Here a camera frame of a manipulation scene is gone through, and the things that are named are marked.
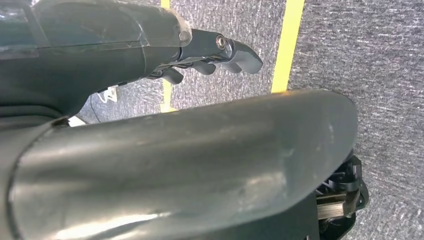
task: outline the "black mechanical part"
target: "black mechanical part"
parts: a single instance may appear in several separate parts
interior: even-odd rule
[[[4,117],[37,126],[57,113],[73,116],[90,94],[142,78],[178,84],[183,76],[174,67],[206,75],[215,71],[214,64],[240,65],[248,73],[262,67],[258,55],[240,42],[216,32],[188,32],[171,12],[131,2],[0,1],[0,11],[8,14],[0,18],[0,125],[14,121]],[[25,119],[29,115],[42,117]]]
[[[362,164],[353,151],[316,192],[320,237],[340,240],[354,226],[356,212],[369,201]]]
[[[243,69],[241,69],[240,66],[235,63],[227,63],[224,64],[223,67],[233,74],[238,74],[243,71]]]
[[[52,127],[22,149],[3,199],[25,240],[195,237],[301,202],[344,162],[357,124],[348,98],[306,90]]]

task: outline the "gray carpet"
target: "gray carpet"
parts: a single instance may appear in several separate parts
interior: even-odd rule
[[[250,44],[259,74],[185,71],[171,105],[190,108],[270,92],[285,4],[277,0],[171,0],[195,28]],[[359,111],[356,153],[371,200],[348,240],[424,239],[424,4],[408,0],[306,0],[289,81],[291,89],[344,93]],[[159,112],[162,82],[118,89],[118,103],[92,105],[100,121]],[[90,107],[80,117],[97,122]]]

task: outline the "yellow floor line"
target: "yellow floor line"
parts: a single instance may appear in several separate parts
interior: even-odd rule
[[[162,8],[169,9],[171,8],[170,0],[160,0],[160,6]],[[163,103],[160,105],[161,113],[168,113],[176,111],[175,108],[171,107],[171,94],[172,94],[172,84],[167,80],[163,79]]]
[[[305,0],[287,0],[285,3],[281,37],[272,78],[272,93],[280,93],[287,90],[304,3]]]

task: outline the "metal screw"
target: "metal screw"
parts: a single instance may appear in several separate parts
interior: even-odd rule
[[[219,49],[224,50],[227,46],[227,40],[223,35],[218,35],[216,37],[216,46],[218,46]]]

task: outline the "curved plastic cover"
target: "curved plastic cover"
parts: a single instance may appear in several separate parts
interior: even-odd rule
[[[173,10],[140,0],[0,0],[0,36],[1,60],[41,48],[184,47],[192,32]]]
[[[21,155],[10,214],[23,240],[193,239],[296,205],[357,131],[353,102],[322,90],[58,127]]]

